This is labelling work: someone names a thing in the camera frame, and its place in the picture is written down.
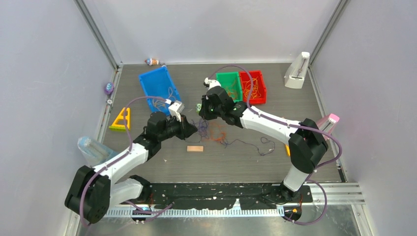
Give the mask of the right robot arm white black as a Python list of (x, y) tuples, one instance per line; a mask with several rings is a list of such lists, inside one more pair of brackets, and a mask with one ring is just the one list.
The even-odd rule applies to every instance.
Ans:
[(228, 125), (255, 130), (286, 144), (292, 165), (278, 190), (286, 202), (293, 202), (300, 196), (300, 188), (328, 150), (315, 121), (308, 118), (287, 120), (264, 113), (243, 101), (234, 102), (221, 86), (208, 89), (202, 96), (199, 115), (205, 120), (221, 118)]

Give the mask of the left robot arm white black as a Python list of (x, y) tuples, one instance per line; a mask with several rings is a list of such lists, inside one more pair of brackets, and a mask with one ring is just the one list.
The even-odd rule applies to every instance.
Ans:
[(94, 224), (117, 204), (133, 199), (146, 203), (151, 196), (147, 180), (138, 175), (123, 182), (119, 180), (154, 157), (164, 140), (172, 137), (185, 140), (197, 131), (185, 115), (166, 117), (162, 112), (152, 113), (143, 132), (124, 152), (102, 164), (84, 165), (77, 170), (64, 201), (65, 207)]

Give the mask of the green monster toy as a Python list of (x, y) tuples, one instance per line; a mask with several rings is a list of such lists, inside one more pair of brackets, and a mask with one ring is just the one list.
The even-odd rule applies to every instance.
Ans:
[(202, 104), (198, 103), (196, 104), (196, 112), (199, 112), (201, 110)]

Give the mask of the small wooden block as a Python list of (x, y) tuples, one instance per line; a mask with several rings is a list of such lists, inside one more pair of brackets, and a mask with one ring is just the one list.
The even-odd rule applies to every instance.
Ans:
[(203, 146), (187, 146), (187, 152), (203, 152)]

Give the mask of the green plastic bin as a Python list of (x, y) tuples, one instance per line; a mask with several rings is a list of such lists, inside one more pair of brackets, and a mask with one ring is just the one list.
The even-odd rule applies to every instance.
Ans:
[(216, 79), (234, 102), (243, 100), (243, 93), (238, 72), (216, 73)]

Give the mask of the blue plastic bin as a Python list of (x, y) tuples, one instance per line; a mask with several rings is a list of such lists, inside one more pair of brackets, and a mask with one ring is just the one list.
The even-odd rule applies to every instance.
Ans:
[[(181, 101), (180, 94), (166, 66), (140, 74), (138, 77), (145, 96)], [(147, 103), (152, 112), (163, 112), (167, 116), (170, 114), (169, 105), (161, 100), (148, 98)]]

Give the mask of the red plastic bin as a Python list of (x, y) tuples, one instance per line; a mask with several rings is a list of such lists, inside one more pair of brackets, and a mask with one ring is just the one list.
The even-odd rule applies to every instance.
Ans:
[[(243, 93), (243, 101), (247, 101), (247, 96), (251, 88), (251, 80), (244, 71), (239, 71), (240, 84)], [(261, 105), (267, 102), (267, 89), (264, 83), (263, 74), (260, 70), (249, 71), (252, 77), (253, 89), (250, 95), (250, 105)]]

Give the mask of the yellow triangle block left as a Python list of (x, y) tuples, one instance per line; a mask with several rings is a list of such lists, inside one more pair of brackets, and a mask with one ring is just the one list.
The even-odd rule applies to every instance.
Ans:
[(124, 107), (120, 111), (118, 116), (115, 118), (113, 123), (109, 126), (109, 129), (113, 131), (120, 131), (120, 132), (130, 130), (131, 128), (130, 118), (131, 118), (130, 108)]

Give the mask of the yellow triangle block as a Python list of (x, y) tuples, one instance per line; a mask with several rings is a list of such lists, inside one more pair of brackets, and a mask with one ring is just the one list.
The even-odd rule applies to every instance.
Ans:
[(290, 157), (290, 156), (291, 156), (291, 154), (290, 154), (290, 148), (289, 148), (289, 146), (288, 146), (288, 145), (285, 145), (285, 151), (286, 151), (286, 155), (287, 155), (288, 157)]
[(131, 128), (130, 118), (131, 118), (130, 108), (124, 107), (120, 111), (118, 116), (115, 118), (113, 123), (109, 126), (109, 129), (113, 131), (120, 131), (120, 132), (130, 130)]

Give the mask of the small figurine toy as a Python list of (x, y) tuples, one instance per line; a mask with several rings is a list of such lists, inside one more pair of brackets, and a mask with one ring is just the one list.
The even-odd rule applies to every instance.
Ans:
[(149, 65), (149, 66), (154, 66), (154, 65), (159, 65), (160, 62), (157, 59), (153, 59), (153, 58), (147, 58), (144, 60), (145, 64)]

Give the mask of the purple round toy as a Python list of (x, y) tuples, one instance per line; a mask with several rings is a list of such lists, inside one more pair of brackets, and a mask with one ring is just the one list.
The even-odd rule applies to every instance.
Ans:
[(106, 86), (104, 88), (104, 91), (107, 95), (111, 95), (113, 93), (114, 89), (115, 89), (114, 84), (109, 82), (109, 83), (106, 84)]

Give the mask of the yellow triangle block right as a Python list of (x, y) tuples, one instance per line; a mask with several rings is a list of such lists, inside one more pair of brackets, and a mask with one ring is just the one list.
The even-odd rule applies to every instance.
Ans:
[(291, 154), (290, 154), (290, 148), (289, 148), (289, 146), (288, 146), (288, 145), (285, 145), (285, 151), (286, 151), (286, 155), (287, 155), (288, 157), (290, 157), (290, 156), (291, 156)]

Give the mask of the clear plastic container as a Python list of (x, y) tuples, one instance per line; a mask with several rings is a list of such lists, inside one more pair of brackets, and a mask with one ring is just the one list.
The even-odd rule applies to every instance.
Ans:
[(103, 164), (118, 155), (117, 151), (88, 136), (80, 137), (77, 146), (90, 167)]

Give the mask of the pink metronome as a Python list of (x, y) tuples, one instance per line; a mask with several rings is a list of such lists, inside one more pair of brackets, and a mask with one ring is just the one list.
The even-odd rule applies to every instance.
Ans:
[(336, 124), (339, 122), (340, 117), (335, 114), (329, 114), (325, 117), (319, 119), (316, 124), (319, 128), (319, 130), (326, 132), (328, 134), (331, 134), (334, 128), (336, 127)]

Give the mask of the aluminium rail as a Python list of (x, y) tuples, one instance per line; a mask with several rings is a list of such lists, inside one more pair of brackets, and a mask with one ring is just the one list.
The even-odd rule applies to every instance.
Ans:
[(140, 214), (129, 204), (110, 209), (105, 219), (151, 217), (150, 211), (171, 207), (161, 218), (201, 217), (279, 217), (289, 216), (293, 208), (319, 208), (331, 205), (363, 205), (356, 183), (307, 183), (300, 196), (286, 201), (278, 193), (278, 183), (154, 183), (151, 199), (136, 204), (145, 209)]

